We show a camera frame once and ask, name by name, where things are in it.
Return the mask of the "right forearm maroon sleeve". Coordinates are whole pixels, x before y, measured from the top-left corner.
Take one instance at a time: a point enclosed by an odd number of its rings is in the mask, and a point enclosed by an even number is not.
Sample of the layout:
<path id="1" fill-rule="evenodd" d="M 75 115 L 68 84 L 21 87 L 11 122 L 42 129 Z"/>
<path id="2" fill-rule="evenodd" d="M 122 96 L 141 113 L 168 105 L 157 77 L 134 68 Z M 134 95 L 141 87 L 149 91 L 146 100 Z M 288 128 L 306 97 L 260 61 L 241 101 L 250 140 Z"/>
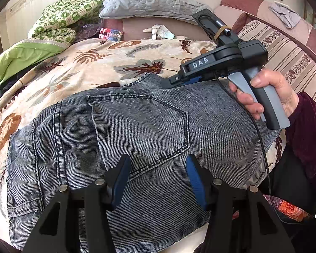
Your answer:
<path id="1" fill-rule="evenodd" d="M 298 97 L 298 106 L 289 117 L 291 125 L 285 135 L 308 178 L 316 185 L 316 102 L 305 92 Z"/>

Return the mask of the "person's right hand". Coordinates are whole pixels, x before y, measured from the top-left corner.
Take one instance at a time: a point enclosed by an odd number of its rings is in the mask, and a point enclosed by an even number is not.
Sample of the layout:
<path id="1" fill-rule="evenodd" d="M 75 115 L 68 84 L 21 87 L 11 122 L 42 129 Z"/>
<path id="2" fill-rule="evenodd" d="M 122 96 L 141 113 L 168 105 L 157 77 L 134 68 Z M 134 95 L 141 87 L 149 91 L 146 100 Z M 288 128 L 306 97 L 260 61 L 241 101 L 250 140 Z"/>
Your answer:
<path id="1" fill-rule="evenodd" d="M 299 97 L 281 73 L 263 68 L 250 82 L 255 88 L 266 87 L 268 85 L 273 86 L 287 117 L 290 117 L 296 110 Z M 238 89 L 232 82 L 229 82 L 229 88 L 232 92 L 236 93 L 237 100 L 245 106 L 254 119 L 259 120 L 261 113 L 264 112 L 264 107 L 260 103 L 255 102 L 251 95 Z"/>

